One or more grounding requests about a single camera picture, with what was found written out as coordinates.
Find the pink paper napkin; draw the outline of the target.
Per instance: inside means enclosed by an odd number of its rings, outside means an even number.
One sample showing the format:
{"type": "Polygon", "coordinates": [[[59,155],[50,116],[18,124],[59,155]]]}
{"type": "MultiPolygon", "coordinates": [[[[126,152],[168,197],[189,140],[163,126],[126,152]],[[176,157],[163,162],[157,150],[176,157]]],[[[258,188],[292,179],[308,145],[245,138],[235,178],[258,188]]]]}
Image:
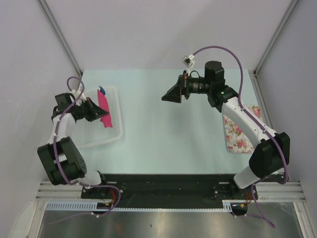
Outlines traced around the pink paper napkin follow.
{"type": "Polygon", "coordinates": [[[105,111],[109,112],[109,115],[104,116],[101,118],[101,122],[103,123],[105,128],[112,128],[112,119],[111,119],[111,114],[110,114],[110,110],[109,110],[109,104],[108,104],[108,100],[106,95],[104,96],[100,90],[97,90],[97,97],[98,97],[98,103],[99,103],[99,107],[104,109],[105,111]]]}

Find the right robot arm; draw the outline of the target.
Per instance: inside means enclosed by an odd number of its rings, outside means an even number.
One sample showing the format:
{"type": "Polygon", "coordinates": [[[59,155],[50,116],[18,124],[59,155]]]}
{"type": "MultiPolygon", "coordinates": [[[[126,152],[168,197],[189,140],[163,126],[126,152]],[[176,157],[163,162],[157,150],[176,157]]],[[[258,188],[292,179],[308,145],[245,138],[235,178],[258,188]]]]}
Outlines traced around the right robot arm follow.
{"type": "Polygon", "coordinates": [[[248,165],[233,177],[234,183],[228,187],[232,198],[240,199],[250,185],[280,169],[287,169],[290,137],[285,132],[277,133],[242,104],[238,93],[226,85],[221,62],[208,61],[203,77],[193,77],[190,72],[183,71],[161,99],[181,103],[182,98],[188,99],[191,94],[206,94],[210,106],[231,119],[254,147],[248,165]]]}

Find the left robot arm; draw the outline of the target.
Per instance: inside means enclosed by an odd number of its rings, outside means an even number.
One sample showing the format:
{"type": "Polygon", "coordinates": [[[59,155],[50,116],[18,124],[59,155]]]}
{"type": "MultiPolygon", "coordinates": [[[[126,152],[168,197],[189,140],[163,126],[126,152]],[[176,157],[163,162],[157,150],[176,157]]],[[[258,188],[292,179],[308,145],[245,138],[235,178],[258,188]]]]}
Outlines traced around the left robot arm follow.
{"type": "Polygon", "coordinates": [[[76,98],[71,93],[55,96],[57,105],[53,109],[54,129],[48,142],[37,149],[38,156],[49,181],[53,185],[66,185],[76,179],[84,178],[86,163],[71,139],[78,120],[92,122],[109,115],[108,109],[96,105],[91,98],[76,98]]]}

